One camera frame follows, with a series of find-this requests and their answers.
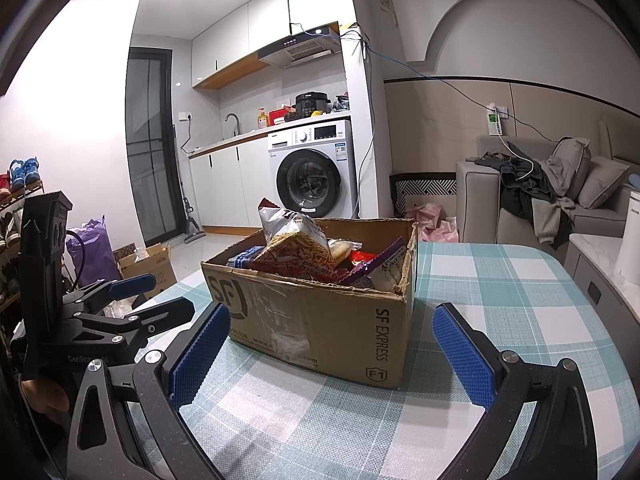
red sneaker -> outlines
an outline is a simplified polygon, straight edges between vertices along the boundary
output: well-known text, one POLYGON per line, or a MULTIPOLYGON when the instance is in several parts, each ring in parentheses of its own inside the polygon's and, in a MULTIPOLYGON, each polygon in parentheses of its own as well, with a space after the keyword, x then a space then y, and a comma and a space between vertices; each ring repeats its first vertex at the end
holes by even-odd
POLYGON ((11 195, 11 190, 9 190, 9 174, 2 173, 0 174, 0 200, 11 195))

checkered tablecloth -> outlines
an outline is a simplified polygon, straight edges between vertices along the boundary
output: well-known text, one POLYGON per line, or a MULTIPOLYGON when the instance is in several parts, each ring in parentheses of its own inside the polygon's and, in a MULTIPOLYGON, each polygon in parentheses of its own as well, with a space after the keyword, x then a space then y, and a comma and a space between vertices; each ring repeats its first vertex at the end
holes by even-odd
MULTIPOLYGON (((610 479, 640 438, 638 402, 604 326, 562 266, 531 248, 421 242, 417 279, 399 390, 327 377, 226 341, 196 399, 180 410, 224 476, 436 479, 482 415, 431 333, 433 308, 450 301, 501 350, 531 363, 555 365, 566 356, 578 363, 595 426, 598 477, 610 479)), ((152 301, 177 296, 193 301, 197 312, 211 301, 201 273, 152 301)), ((147 349, 166 348, 175 333, 157 336, 147 349)), ((526 404, 491 478, 508 471, 532 413, 533 403, 526 404)), ((142 423, 138 430, 161 470, 148 430, 142 423)))

metal bolt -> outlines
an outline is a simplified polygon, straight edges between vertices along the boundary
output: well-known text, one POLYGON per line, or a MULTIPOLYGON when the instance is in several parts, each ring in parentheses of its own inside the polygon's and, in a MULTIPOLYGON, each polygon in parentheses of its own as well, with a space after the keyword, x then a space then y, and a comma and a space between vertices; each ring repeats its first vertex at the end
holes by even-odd
POLYGON ((570 372, 575 372, 575 369, 578 366, 575 364, 574 360, 567 358, 567 359, 562 359, 562 367, 565 370, 569 370, 570 372))
POLYGON ((520 356, 513 350, 505 350, 502 352, 502 360, 510 365, 517 363, 520 360, 520 356))
POLYGON ((159 350, 152 350, 151 352, 147 352, 145 355, 145 361, 147 363, 157 363, 162 357, 162 352, 159 350))
POLYGON ((94 359, 89 363, 87 368, 89 369, 90 372, 95 372, 99 370, 101 366, 102 366, 102 361, 100 361, 100 359, 94 359))

white cylindrical container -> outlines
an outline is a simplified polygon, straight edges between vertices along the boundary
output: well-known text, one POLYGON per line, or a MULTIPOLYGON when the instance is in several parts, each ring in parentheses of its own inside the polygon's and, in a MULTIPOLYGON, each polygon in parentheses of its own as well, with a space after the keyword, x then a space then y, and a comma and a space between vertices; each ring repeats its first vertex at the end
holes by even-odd
POLYGON ((640 285, 640 192, 637 191, 632 191, 629 199, 616 270, 630 282, 640 285))

soap bottle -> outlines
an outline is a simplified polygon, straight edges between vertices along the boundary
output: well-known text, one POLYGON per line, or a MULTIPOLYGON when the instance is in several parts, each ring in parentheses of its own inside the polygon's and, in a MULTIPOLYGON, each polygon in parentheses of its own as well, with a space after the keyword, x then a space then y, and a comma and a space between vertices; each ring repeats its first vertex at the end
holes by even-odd
POLYGON ((260 108, 260 115, 258 116, 258 129, 261 130, 269 126, 269 118, 264 113, 264 108, 260 108))

